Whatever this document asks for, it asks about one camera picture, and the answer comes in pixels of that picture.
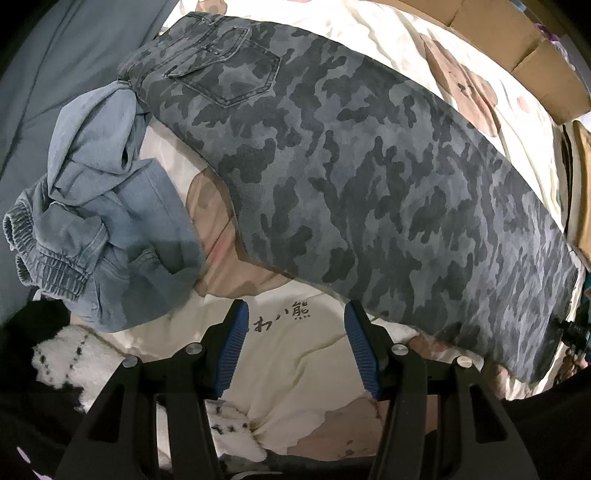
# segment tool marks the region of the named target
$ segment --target bed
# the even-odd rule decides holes
[[[398,70],[466,117],[511,162],[564,230],[561,128],[515,77],[448,29],[391,6],[361,0],[181,0],[160,31],[193,10],[290,24]],[[55,386],[69,381],[82,388],[86,392],[83,406],[89,408],[101,382],[106,382],[109,370],[124,355],[144,361],[168,357],[198,341],[240,297],[249,304],[252,326],[232,385],[223,396],[228,410],[216,413],[214,409],[210,422],[246,421],[249,427],[240,436],[213,432],[218,454],[255,463],[274,455],[322,461],[374,455],[383,406],[368,397],[357,374],[342,320],[346,300],[249,262],[224,185],[197,153],[156,119],[148,125],[141,156],[158,159],[186,204],[206,251],[205,275],[185,305],[123,332],[89,331],[72,316],[61,336],[37,349],[34,365],[40,368],[39,379]],[[569,320],[574,318],[585,273],[574,252],[573,262],[578,277]],[[386,328],[395,342],[409,344],[426,358],[451,362],[458,355],[469,356],[483,369],[497,395],[510,400],[548,388],[566,351],[565,347],[556,350],[543,379],[524,383],[502,365],[417,329],[380,318],[374,322]],[[96,345],[100,354],[76,365],[79,375],[68,380],[43,374],[41,357],[49,358],[48,352],[57,352],[56,345],[61,345],[62,355],[55,361],[67,362],[70,347],[75,352],[88,333],[92,341],[86,342]],[[93,362],[109,368],[101,369],[89,385],[84,372],[93,369]],[[170,452],[162,412],[158,429],[160,461],[166,466]]]

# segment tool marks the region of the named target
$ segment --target camouflage jeans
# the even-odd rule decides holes
[[[196,12],[119,78],[226,183],[253,260],[545,374],[576,279],[567,244],[436,95],[311,32]]]

